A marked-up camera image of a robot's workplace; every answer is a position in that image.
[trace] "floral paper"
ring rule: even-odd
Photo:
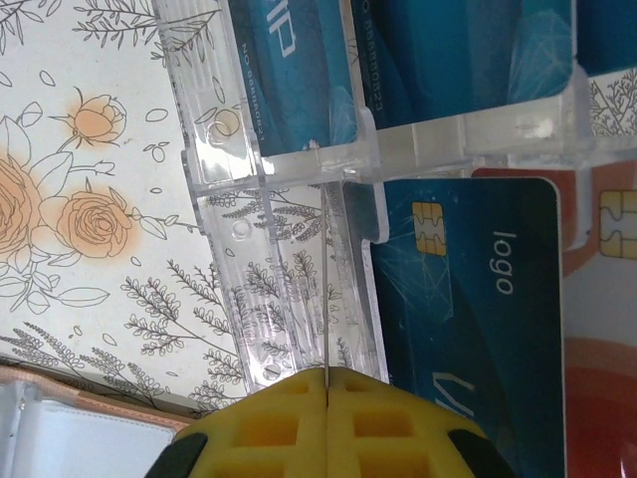
[[[220,16],[210,3],[170,22],[182,65],[204,61],[202,47],[214,43]],[[158,42],[147,0],[0,0],[0,356],[107,396],[198,414],[244,396],[244,370],[193,214]],[[216,93],[211,120],[238,123],[220,83]],[[239,219],[263,230],[251,194],[212,199],[228,228]],[[287,277],[320,283],[319,191],[271,195]],[[265,320],[282,332],[271,323],[280,291],[268,251],[240,259],[233,305],[251,327]],[[333,255],[329,267],[331,276]],[[336,280],[328,293],[333,360],[351,366],[360,333]],[[250,295],[272,311],[248,308]],[[285,334],[256,347],[290,362]],[[265,384],[277,379],[268,372]]]

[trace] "transparent plastic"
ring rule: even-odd
[[[267,16],[282,20],[288,4],[276,3]],[[231,15],[230,5],[230,0],[153,0],[184,132],[182,159],[193,207],[210,238],[249,391],[324,363],[320,258],[300,245],[318,240],[323,214],[329,362],[388,380],[369,256],[369,243],[387,237],[383,181],[469,176],[480,167],[575,169],[581,217],[568,244],[575,248],[590,228],[587,168],[628,158],[637,148],[632,136],[592,136],[589,85],[574,61],[574,28],[560,33],[572,48],[559,64],[570,74],[559,94],[376,130],[365,105],[352,8],[349,0],[340,0],[333,31],[344,35],[347,49],[353,114],[345,119],[355,122],[355,136],[342,140],[330,104],[329,145],[307,140],[297,150],[263,154],[276,148],[264,142],[260,118],[266,113],[259,117],[255,111],[262,103],[255,100],[256,74],[248,67],[258,55],[247,59],[249,49],[238,48],[245,32],[236,18],[233,23],[238,14]],[[188,28],[197,28],[197,35],[178,26],[183,18],[192,20]],[[278,33],[285,50],[279,20],[270,34]],[[321,187],[328,198],[324,210]],[[290,199],[301,190],[311,191],[313,205]]]
[[[312,191],[314,202],[307,188],[199,198],[250,391],[323,365],[322,270],[307,244],[319,239],[321,224],[320,190]],[[370,318],[370,299],[361,295],[364,275],[356,274],[363,266],[353,247],[360,244],[349,236],[342,186],[331,183],[326,192],[329,363],[387,381],[379,324]],[[297,202],[301,196],[304,204]]]
[[[323,182],[333,181],[342,179],[345,171],[371,166],[377,157],[370,149],[370,143],[375,143],[375,128],[369,110],[361,106],[357,90],[360,74],[354,60],[349,61],[357,122],[353,142],[318,148],[308,144],[305,150],[262,156],[261,134],[250,114],[228,0],[153,0],[153,6],[181,116],[192,184],[198,194],[258,187],[260,181],[272,187],[308,184],[318,177]],[[195,27],[201,32],[195,40],[191,31],[175,26],[176,20],[183,18],[200,19]],[[351,14],[345,11],[342,18],[350,19]],[[349,43],[353,38],[351,20],[345,21],[342,29]],[[348,57],[354,53],[355,49],[351,50]],[[336,122],[335,113],[330,114],[330,121]]]

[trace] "line-drawn plant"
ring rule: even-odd
[[[349,347],[345,344],[345,341],[342,337],[336,339],[336,354],[338,357],[338,366],[346,366],[347,368],[352,368]]]
[[[108,298],[108,292],[93,287],[59,290],[62,277],[54,271],[72,266],[82,254],[65,243],[69,228],[58,231],[49,226],[47,204],[68,201],[57,195],[65,187],[74,155],[61,151],[32,160],[24,128],[42,117],[34,104],[20,114],[20,123],[8,117],[0,121],[0,133],[8,144],[0,151],[0,188],[6,202],[0,221],[0,297],[13,300],[10,312],[27,304],[36,315],[45,313],[52,302],[75,308],[96,306]],[[59,205],[55,212],[63,216],[65,205]]]
[[[62,0],[0,0],[0,55],[6,52],[9,36],[24,45],[23,22],[44,23],[61,6]]]
[[[101,395],[127,398],[157,408],[156,398],[164,393],[161,384],[139,365],[124,363],[118,357],[99,348],[92,355],[76,355],[62,341],[39,326],[25,322],[24,328],[13,329],[14,337],[0,337],[0,342],[13,346],[13,354],[22,363],[64,374],[68,379],[88,383]],[[102,381],[92,380],[100,373]]]
[[[13,88],[13,82],[6,74],[0,72],[0,85],[6,88]]]
[[[637,70],[627,71],[606,88],[593,80],[590,83],[590,98],[592,129],[596,135],[637,133]]]
[[[319,207],[301,204],[290,200],[287,193],[290,189],[279,189],[269,192],[269,200],[273,204],[273,219],[279,240],[308,242],[320,235],[322,212]],[[264,213],[263,201],[258,190],[225,192],[208,198],[212,206],[233,209],[222,215],[226,219],[250,218],[254,227],[268,227]],[[329,231],[327,244],[332,245]]]
[[[154,236],[157,239],[162,239],[164,241],[168,239],[168,233],[166,229],[169,227],[185,227],[190,233],[193,233],[197,230],[197,226],[195,226],[194,224],[179,221],[178,214],[171,214],[166,217],[148,216],[142,214],[139,211],[138,207],[133,207],[130,214],[127,214],[127,217],[129,217],[133,221],[137,221],[139,223],[139,227],[141,227],[144,232],[147,232],[151,236]]]
[[[163,149],[170,144],[170,141],[160,141],[157,144],[149,144],[143,149],[143,152],[150,152],[152,160],[155,162],[163,162],[166,160],[166,151]]]
[[[286,359],[290,356],[290,348],[287,344],[279,344],[274,341],[267,341],[261,344],[264,351],[277,359]]]
[[[303,249],[292,255],[293,266],[288,262],[284,262],[281,267],[280,276],[286,288],[288,298],[292,302],[308,303],[313,297],[320,294],[317,284],[316,275],[318,274],[314,260],[308,251]],[[280,283],[276,279],[277,266],[272,263],[271,258],[266,259],[267,267],[257,262],[250,262],[246,267],[246,289],[263,298],[282,299],[282,291]],[[327,284],[327,301],[329,303],[330,322],[337,323],[338,316],[336,313],[339,307],[334,302],[341,299],[341,293],[338,292],[332,283]],[[267,304],[256,311],[257,317],[262,321],[270,321],[272,318],[281,318],[281,321],[275,321],[273,326],[277,330],[284,330],[283,315],[275,303]]]
[[[225,394],[224,384],[238,385],[244,378],[241,362],[237,354],[208,341],[203,335],[194,332],[194,323],[209,327],[218,336],[231,336],[231,326],[226,317],[221,301],[221,283],[219,273],[210,264],[206,272],[195,267],[194,274],[188,274],[173,260],[168,261],[167,269],[172,273],[176,285],[187,291],[207,307],[196,307],[192,316],[181,317],[181,302],[176,294],[168,292],[167,286],[157,279],[148,279],[140,283],[127,277],[121,285],[126,295],[143,308],[149,319],[130,316],[124,327],[131,330],[135,337],[143,340],[141,353],[146,356],[155,354],[163,357],[184,347],[187,341],[205,344],[208,352],[203,358],[210,365],[208,377],[195,387],[189,397],[197,400],[198,413],[217,410],[236,401],[239,397]],[[245,295],[236,291],[233,294],[235,307],[240,315],[250,322],[250,315],[245,306]]]
[[[86,0],[86,6],[77,6],[75,10],[87,17],[73,29],[84,33],[86,42],[98,41],[102,48],[114,43],[118,49],[124,41],[132,47],[152,42],[155,50],[150,58],[165,64],[164,47],[157,41],[157,24],[148,0]],[[215,2],[215,7],[208,11],[166,22],[165,48],[175,54],[177,63],[191,65],[193,58],[205,61],[206,45],[214,48],[210,24],[220,11]]]

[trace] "plastic card holder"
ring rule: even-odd
[[[363,180],[590,167],[606,160],[598,152],[637,145],[591,134],[574,0],[351,4],[363,94],[379,129],[380,167]]]
[[[153,0],[197,194],[371,165],[375,128],[344,4]]]
[[[377,317],[369,316],[340,183],[327,188],[329,363],[387,380]],[[320,189],[244,189],[199,199],[212,243],[238,361],[249,391],[323,366]]]

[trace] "credit card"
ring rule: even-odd
[[[378,128],[561,93],[571,0],[351,0],[365,101]]]
[[[339,1],[229,4],[261,155],[355,141]]]
[[[394,385],[476,421],[518,476],[563,478],[558,198],[542,178],[385,184],[372,246]]]

